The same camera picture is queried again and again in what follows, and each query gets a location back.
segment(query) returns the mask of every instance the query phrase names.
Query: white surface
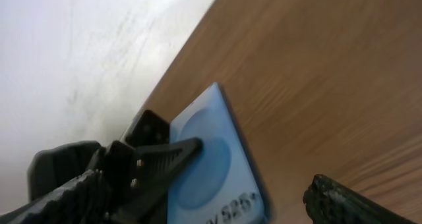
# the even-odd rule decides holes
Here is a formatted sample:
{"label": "white surface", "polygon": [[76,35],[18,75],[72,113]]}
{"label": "white surface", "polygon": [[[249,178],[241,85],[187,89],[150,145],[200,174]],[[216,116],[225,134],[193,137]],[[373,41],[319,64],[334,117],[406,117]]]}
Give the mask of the white surface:
{"label": "white surface", "polygon": [[120,137],[213,0],[0,0],[0,212],[32,156]]}

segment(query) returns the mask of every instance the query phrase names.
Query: screw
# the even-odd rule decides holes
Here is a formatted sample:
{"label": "screw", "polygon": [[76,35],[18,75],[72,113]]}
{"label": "screw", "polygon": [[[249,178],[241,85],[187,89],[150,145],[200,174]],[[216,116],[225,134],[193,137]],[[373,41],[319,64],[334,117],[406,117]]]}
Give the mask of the screw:
{"label": "screw", "polygon": [[131,182],[131,187],[135,188],[136,186],[138,186],[138,180],[137,179],[133,179]]}
{"label": "screw", "polygon": [[136,161],[136,166],[137,167],[141,167],[143,165],[144,165],[144,161],[143,160],[139,159],[139,160]]}

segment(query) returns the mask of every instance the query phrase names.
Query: wood grain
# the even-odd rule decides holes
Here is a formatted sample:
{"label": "wood grain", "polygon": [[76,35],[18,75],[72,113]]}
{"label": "wood grain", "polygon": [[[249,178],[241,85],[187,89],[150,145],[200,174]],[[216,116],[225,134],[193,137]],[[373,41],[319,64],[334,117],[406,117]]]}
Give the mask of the wood grain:
{"label": "wood grain", "polygon": [[422,0],[216,0],[144,105],[222,84],[274,205],[324,173],[422,221]]}

